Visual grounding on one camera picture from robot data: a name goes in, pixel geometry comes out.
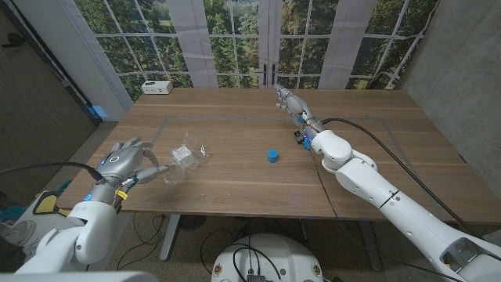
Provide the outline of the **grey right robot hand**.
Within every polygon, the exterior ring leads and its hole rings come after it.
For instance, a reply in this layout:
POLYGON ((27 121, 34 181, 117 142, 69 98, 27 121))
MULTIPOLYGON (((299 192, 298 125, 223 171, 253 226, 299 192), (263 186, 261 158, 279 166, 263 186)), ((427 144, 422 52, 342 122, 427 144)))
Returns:
POLYGON ((325 128, 315 118, 309 105, 299 96, 293 94, 282 85, 275 85, 279 103, 276 106, 290 115, 290 118, 301 130, 302 135, 312 141, 325 128))

